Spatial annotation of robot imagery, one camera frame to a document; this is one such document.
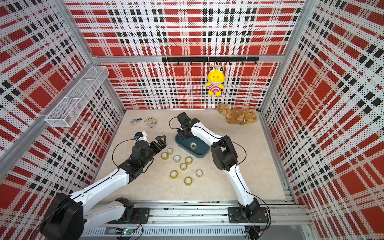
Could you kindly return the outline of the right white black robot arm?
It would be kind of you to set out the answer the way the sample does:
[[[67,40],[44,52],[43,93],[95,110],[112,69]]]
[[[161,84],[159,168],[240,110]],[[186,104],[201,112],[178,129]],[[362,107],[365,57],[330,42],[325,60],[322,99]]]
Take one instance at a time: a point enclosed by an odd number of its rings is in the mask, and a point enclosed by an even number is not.
[[[239,168],[238,154],[229,136],[220,136],[206,128],[198,119],[191,119],[185,112],[177,115],[180,123],[178,136],[180,139],[198,138],[211,148],[215,166],[229,178],[238,198],[242,215],[252,220],[260,212],[261,206],[257,197],[251,193]]]

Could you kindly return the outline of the yellow tape roll bottom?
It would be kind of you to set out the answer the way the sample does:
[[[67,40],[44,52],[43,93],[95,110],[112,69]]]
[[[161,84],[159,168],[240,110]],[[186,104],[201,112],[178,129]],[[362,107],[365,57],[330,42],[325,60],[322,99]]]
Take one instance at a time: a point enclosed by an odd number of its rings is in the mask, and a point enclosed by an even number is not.
[[[184,178],[184,184],[186,186],[191,186],[193,184],[193,179],[191,177],[185,177]]]

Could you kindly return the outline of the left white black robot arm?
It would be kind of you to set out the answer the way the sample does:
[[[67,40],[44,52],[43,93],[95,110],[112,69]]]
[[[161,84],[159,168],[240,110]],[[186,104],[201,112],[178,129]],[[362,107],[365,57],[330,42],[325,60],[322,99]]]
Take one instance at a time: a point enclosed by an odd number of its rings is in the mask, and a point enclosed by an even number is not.
[[[133,140],[135,145],[130,157],[109,175],[72,194],[55,195],[38,226],[44,237],[49,240],[77,240],[91,229],[133,214],[133,204],[126,198],[95,207],[109,194],[145,173],[150,161],[167,146],[166,136],[158,136],[149,143],[145,132],[136,133]]]

